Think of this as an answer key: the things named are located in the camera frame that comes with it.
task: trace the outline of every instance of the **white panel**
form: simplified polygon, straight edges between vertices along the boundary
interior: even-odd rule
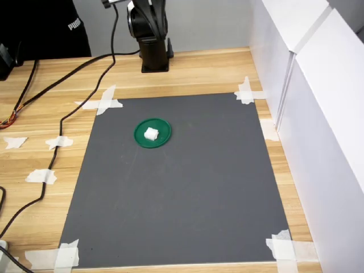
[[[323,272],[364,272],[364,194],[297,64],[279,136]]]
[[[329,7],[326,0],[263,0],[289,50],[296,46]]]
[[[267,95],[269,110],[276,121],[287,67],[293,54],[261,0],[256,0],[253,7],[250,49],[260,83]]]
[[[364,45],[334,10],[297,62],[364,190]]]

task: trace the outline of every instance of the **green lid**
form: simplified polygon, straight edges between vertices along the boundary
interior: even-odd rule
[[[159,134],[155,141],[146,139],[144,133],[151,127],[157,129]],[[157,148],[164,145],[171,137],[171,125],[160,118],[150,118],[142,121],[134,130],[135,141],[144,148]]]

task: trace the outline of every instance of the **wooden table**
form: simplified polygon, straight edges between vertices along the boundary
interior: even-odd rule
[[[31,88],[30,98],[87,59],[41,61]],[[111,63],[103,59],[50,90],[42,98],[24,108],[18,120],[0,131],[0,185],[7,189],[0,217],[0,227],[24,204],[40,196],[41,184],[27,183],[34,169],[48,167],[53,151],[45,141],[59,134],[59,120],[72,111],[75,101],[83,101],[94,89],[100,74]],[[23,90],[33,62],[15,68],[5,82],[0,82],[0,117],[12,111]],[[141,98],[191,94],[230,93],[249,76],[252,90],[259,91],[257,72],[248,48],[177,53],[168,73],[142,74],[138,56],[118,56],[115,67],[105,76],[92,98],[99,100],[103,91],[116,84],[114,98]],[[255,101],[260,118],[271,118],[265,100]],[[26,209],[9,228],[4,240],[10,252],[24,265],[28,250],[56,249],[86,150],[96,110],[79,110],[64,122],[64,134],[74,140],[70,147],[59,150],[54,170],[57,181],[48,185],[44,200]],[[3,137],[28,137],[19,149],[5,150]],[[286,212],[292,239],[312,241],[305,215],[293,183],[280,142],[266,141],[274,174]],[[300,272],[321,272],[318,263],[299,264]],[[99,272],[78,270],[76,272]],[[103,272],[277,272],[275,262],[211,264],[199,266],[165,266],[111,268]]]

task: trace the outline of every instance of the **cable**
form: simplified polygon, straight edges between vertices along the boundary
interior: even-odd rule
[[[116,63],[116,59],[115,59],[115,52],[114,52],[114,37],[115,37],[115,31],[116,31],[116,26],[117,26],[117,22],[118,22],[118,19],[119,19],[119,12],[118,12],[118,9],[116,8],[115,5],[113,5],[114,7],[114,10],[115,10],[115,14],[116,14],[116,17],[115,17],[115,21],[114,21],[114,26],[113,26],[113,31],[111,33],[111,55],[113,57],[113,62],[108,66],[108,68],[102,73],[102,75],[100,76],[100,78],[98,79],[97,81],[97,84],[96,84],[96,87],[94,89],[94,91],[91,92],[90,95],[87,96],[87,98],[80,104],[78,105],[78,107],[76,107],[72,112],[70,112],[69,114],[65,115],[64,117],[62,117],[62,119],[60,120],[60,135],[62,136],[63,134],[63,121],[65,121],[68,117],[72,116],[76,111],[78,111],[78,109],[80,109],[95,93],[96,91],[98,90],[99,86],[100,86],[100,83],[102,81],[102,79],[105,77],[105,75],[108,73],[108,71],[115,65]],[[103,57],[100,56],[100,57],[97,57],[97,58],[94,58],[90,61],[87,61],[85,62],[84,64],[80,65],[78,68],[74,69],[71,73],[67,74],[65,77],[63,77],[61,80],[64,81],[66,78],[70,77],[71,75],[73,75],[74,73],[76,73],[77,71],[83,69],[83,67],[86,67],[87,65],[91,64],[92,62],[95,62],[97,60],[100,60],[102,59]],[[34,67],[33,69],[35,70],[36,68],[36,64],[38,62],[35,62],[34,64]],[[56,86],[57,84],[60,84],[62,81],[57,81],[55,82],[54,84],[50,85],[50,86]],[[44,93],[46,93],[47,91],[49,91],[50,89],[47,90],[47,88],[45,89],[46,91],[42,91],[40,92],[38,95],[36,95],[35,97],[31,98],[30,100],[28,100],[25,104],[23,104],[21,107],[24,107],[26,104],[29,104],[31,103],[32,101],[36,100],[37,98],[41,97]],[[55,162],[55,159],[57,157],[57,152],[58,152],[58,149],[59,149],[59,146],[56,146],[55,150],[54,150],[54,153],[53,153],[53,157],[52,157],[52,160],[49,164],[49,167],[48,169],[52,169],[53,167],[53,164]],[[42,183],[42,192],[40,194],[40,197],[37,198],[36,200],[34,201],[31,201],[30,203],[26,204],[25,206],[23,206],[22,208],[20,208],[14,215],[13,217],[11,218],[11,220],[9,221],[9,223],[5,226],[5,228],[3,229],[2,233],[0,234],[0,238],[2,238],[5,234],[5,232],[7,232],[8,228],[10,227],[10,225],[14,222],[14,220],[16,219],[16,217],[23,211],[25,210],[26,208],[28,208],[29,206],[37,203],[38,201],[42,200],[43,197],[44,197],[44,194],[46,192],[46,182],[43,182]],[[5,195],[6,195],[6,191],[3,187],[0,187],[0,189],[3,191],[3,195],[2,195],[2,198],[1,198],[1,201],[0,201],[0,211],[1,211],[1,207],[3,205],[3,202],[5,200]],[[6,249],[4,249],[3,247],[0,246],[0,250],[6,255],[8,256],[19,268],[21,268],[23,271],[25,272],[29,272],[29,273],[33,273],[31,270],[27,269],[25,266],[23,266],[21,263],[19,263]]]
[[[32,72],[30,73],[28,82],[27,82],[26,86],[24,87],[23,92],[22,92],[22,94],[20,95],[20,97],[18,99],[18,102],[15,104],[13,113],[6,120],[0,121],[0,129],[8,128],[10,125],[12,125],[15,122],[15,120],[16,120],[16,110],[19,107],[19,104],[22,102],[25,93],[28,91],[28,88],[29,88],[30,83],[31,83],[31,81],[33,79],[33,76],[34,76],[36,67],[38,65],[38,62],[39,62],[39,60],[34,61],[33,69],[32,69]]]
[[[116,56],[134,55],[134,54],[139,53],[139,52],[140,52],[140,50],[137,50],[137,51],[134,51],[134,52],[130,52],[130,53],[115,53],[114,55],[116,55]],[[71,72],[69,72],[68,74],[66,74],[64,77],[62,77],[61,79],[57,80],[56,82],[54,82],[50,86],[46,87],[44,90],[42,90],[41,92],[39,92],[34,97],[30,98],[23,105],[20,105],[19,106],[19,104],[20,104],[20,102],[21,102],[21,100],[22,100],[22,98],[23,98],[23,96],[24,96],[24,94],[26,92],[26,89],[24,89],[22,95],[20,96],[18,102],[16,103],[17,107],[14,108],[14,111],[13,111],[12,115],[9,116],[8,119],[4,120],[3,122],[0,121],[0,130],[1,129],[8,128],[10,125],[12,125],[15,122],[15,120],[17,119],[17,117],[18,117],[18,113],[25,106],[27,106],[28,104],[34,102],[35,100],[37,100],[38,98],[40,98],[41,96],[43,96],[44,94],[46,94],[49,90],[51,90],[52,88],[56,87],[57,85],[59,85],[60,83],[62,83],[66,79],[70,78],[71,76],[73,76],[74,74],[76,74],[78,71],[84,69],[88,65],[91,65],[91,64],[95,63],[96,61],[102,60],[102,59],[104,59],[106,57],[109,57],[109,56],[112,56],[112,55],[113,55],[112,53],[110,53],[110,54],[104,54],[104,55],[95,57],[95,58],[93,58],[91,60],[88,60],[88,61],[84,62],[83,64],[79,65],[77,68],[75,68],[74,70],[72,70]],[[32,77],[33,77],[33,73],[31,74],[31,76],[30,76],[30,78],[28,80],[28,83],[30,83],[30,81],[32,80]]]
[[[1,201],[0,201],[0,212],[1,212],[2,205],[4,204],[4,201],[5,201],[6,190],[2,186],[0,186],[0,189],[2,191],[2,196],[1,196]]]

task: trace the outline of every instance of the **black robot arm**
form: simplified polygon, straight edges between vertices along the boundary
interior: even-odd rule
[[[102,0],[105,8],[125,0]],[[142,72],[167,72],[173,57],[171,41],[166,36],[168,22],[166,0],[132,0],[128,6],[128,24],[132,37],[139,43],[143,59]]]

